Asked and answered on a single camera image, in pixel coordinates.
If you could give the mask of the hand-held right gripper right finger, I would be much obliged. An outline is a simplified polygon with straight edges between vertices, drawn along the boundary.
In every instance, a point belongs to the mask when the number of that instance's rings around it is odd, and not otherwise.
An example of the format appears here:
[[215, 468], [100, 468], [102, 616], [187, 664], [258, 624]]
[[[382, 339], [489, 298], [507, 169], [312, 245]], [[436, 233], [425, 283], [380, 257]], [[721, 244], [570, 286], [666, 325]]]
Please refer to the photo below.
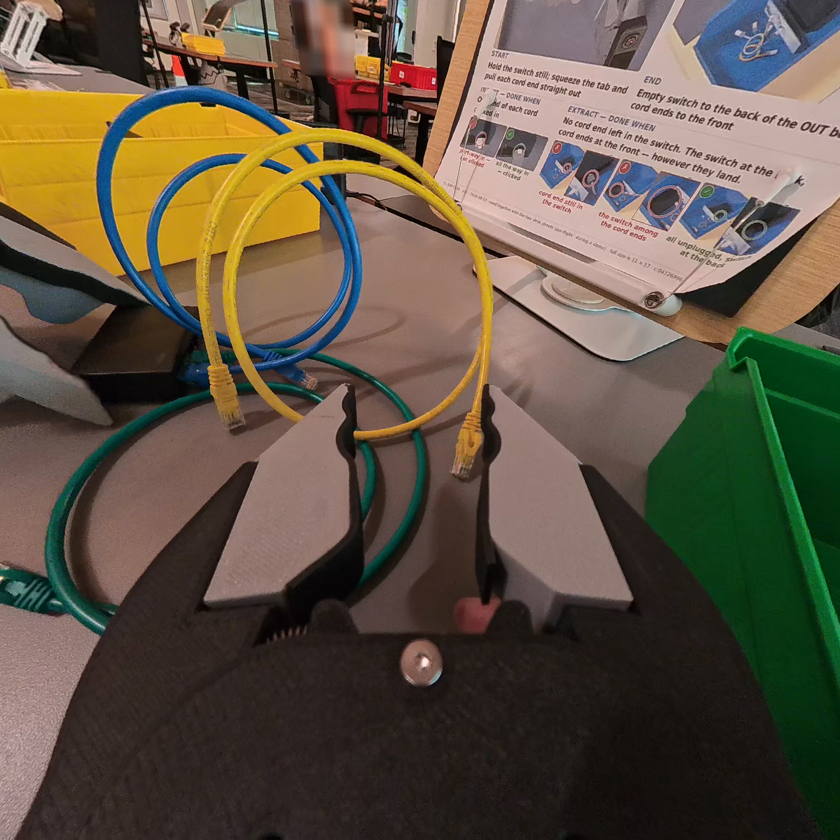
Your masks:
[[480, 600], [524, 604], [536, 631], [567, 607], [633, 603], [583, 465], [500, 388], [481, 400], [476, 514]]

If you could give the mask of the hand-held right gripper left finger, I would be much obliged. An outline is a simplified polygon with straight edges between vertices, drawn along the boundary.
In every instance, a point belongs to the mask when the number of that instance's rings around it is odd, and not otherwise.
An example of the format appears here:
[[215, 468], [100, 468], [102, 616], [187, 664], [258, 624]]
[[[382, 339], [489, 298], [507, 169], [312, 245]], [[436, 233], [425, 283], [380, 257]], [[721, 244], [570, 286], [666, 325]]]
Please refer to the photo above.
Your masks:
[[310, 617], [364, 570], [354, 388], [340, 385], [256, 462], [203, 603]]

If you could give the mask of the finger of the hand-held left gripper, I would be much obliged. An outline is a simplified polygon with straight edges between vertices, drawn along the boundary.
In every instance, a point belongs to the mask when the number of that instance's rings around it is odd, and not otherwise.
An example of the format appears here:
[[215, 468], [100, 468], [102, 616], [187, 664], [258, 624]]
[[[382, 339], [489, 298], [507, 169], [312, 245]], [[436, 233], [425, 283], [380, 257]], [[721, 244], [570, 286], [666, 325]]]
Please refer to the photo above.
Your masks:
[[149, 305], [130, 283], [5, 203], [1, 204], [1, 284], [23, 297], [32, 316], [48, 323], [72, 323], [102, 305]]
[[85, 380], [22, 340], [1, 318], [1, 401], [12, 397], [90, 424], [110, 427], [113, 423]]

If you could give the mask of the yellow plastic bin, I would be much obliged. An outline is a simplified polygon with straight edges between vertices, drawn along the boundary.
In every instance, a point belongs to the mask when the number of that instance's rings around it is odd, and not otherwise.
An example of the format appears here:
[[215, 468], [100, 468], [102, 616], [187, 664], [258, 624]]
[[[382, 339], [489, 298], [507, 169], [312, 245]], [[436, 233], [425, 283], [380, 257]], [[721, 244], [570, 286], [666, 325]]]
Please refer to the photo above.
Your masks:
[[[2, 202], [74, 245], [115, 275], [123, 273], [107, 240], [98, 208], [96, 166], [109, 124], [138, 95], [75, 91], [1, 94]], [[146, 228], [151, 209], [168, 182], [188, 165], [216, 154], [248, 154], [273, 133], [228, 108], [176, 104], [144, 118], [121, 143], [112, 184], [120, 235], [139, 271], [150, 261]], [[207, 208], [233, 170], [200, 174], [171, 200], [159, 236], [163, 266], [193, 260]], [[279, 173], [260, 168], [226, 205], [213, 254], [227, 250], [253, 200]], [[316, 232], [321, 205], [297, 186], [266, 211], [247, 244], [263, 244]]]

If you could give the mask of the black network switch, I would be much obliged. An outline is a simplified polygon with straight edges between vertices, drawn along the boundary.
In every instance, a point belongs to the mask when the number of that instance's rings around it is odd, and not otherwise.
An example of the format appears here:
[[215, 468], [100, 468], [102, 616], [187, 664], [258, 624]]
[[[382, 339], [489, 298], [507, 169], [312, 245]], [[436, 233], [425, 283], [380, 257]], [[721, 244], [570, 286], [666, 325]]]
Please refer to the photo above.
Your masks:
[[168, 403], [192, 387], [181, 374], [196, 336], [157, 309], [117, 307], [70, 372], [102, 403]]

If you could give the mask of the green plastic bin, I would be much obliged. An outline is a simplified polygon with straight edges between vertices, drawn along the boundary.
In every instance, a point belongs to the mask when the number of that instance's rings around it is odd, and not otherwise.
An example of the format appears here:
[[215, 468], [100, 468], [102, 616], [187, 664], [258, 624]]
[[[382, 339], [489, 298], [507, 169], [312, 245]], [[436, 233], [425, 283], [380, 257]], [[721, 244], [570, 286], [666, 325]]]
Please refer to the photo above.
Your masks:
[[727, 620], [838, 838], [838, 353], [740, 328], [651, 462], [645, 513]]

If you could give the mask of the white stand base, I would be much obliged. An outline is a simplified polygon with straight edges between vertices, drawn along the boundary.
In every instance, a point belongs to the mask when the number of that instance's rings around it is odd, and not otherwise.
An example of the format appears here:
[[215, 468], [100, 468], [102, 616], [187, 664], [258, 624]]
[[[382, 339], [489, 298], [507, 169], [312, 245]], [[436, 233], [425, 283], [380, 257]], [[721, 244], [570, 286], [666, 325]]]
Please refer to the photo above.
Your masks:
[[666, 326], [606, 298], [601, 291], [519, 256], [492, 259], [493, 287], [574, 343], [607, 361], [633, 361], [681, 339]]

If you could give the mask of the wooden poster board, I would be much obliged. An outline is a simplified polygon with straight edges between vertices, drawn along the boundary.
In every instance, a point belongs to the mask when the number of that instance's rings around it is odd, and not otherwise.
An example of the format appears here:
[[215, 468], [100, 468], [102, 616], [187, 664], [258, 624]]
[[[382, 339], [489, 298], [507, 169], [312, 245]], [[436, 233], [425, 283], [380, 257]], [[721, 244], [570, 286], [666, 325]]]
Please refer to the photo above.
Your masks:
[[[466, 115], [469, 87], [478, 80], [477, 61], [480, 47], [489, 37], [493, 2], [462, 2], [464, 10], [446, 82], [440, 88], [441, 99], [431, 130], [423, 167], [443, 183], [443, 162], [447, 149], [455, 142], [460, 118]], [[616, 277], [595, 261], [583, 258], [573, 248], [551, 239], [541, 238], [508, 223], [490, 218], [486, 213], [464, 209], [478, 235], [490, 247], [503, 251], [502, 266], [492, 278], [495, 289], [514, 297], [514, 291], [532, 285], [538, 270], [547, 277], [557, 276], [604, 297], [619, 310], [630, 312], [633, 334], [648, 334], [639, 319], [656, 323], [666, 330], [668, 340], [677, 335], [710, 344], [727, 343], [739, 326], [772, 332], [792, 325], [816, 308], [824, 297], [838, 286], [838, 203], [815, 221], [815, 229], [803, 234], [793, 246], [781, 246], [783, 255], [772, 257], [772, 270], [761, 270], [763, 283], [757, 286], [740, 309], [729, 316], [711, 309], [694, 298], [661, 301], [650, 308], [646, 298], [654, 293], [646, 290], [636, 304], [622, 292], [636, 294], [639, 281]]]

